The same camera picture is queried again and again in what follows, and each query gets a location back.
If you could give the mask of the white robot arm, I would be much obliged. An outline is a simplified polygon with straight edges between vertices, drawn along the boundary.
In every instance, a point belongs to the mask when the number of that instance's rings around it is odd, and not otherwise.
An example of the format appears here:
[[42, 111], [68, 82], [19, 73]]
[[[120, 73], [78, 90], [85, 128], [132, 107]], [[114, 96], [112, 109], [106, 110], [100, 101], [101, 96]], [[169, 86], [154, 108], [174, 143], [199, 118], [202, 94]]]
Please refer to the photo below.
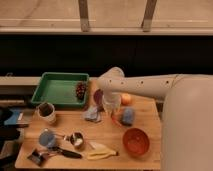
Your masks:
[[126, 77], [113, 67], [97, 79], [111, 113], [130, 93], [163, 102], [161, 171], [213, 171], [213, 75]]

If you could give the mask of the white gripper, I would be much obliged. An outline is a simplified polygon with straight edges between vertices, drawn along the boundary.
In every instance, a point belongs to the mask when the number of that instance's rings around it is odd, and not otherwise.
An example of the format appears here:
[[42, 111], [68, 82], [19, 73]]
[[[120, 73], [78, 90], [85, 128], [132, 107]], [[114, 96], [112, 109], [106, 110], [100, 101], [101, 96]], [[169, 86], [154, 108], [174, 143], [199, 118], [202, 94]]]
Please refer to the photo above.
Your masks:
[[121, 96], [119, 93], [104, 93], [102, 97], [102, 105], [105, 112], [108, 113], [110, 118], [111, 115], [114, 114], [118, 120], [121, 112]]

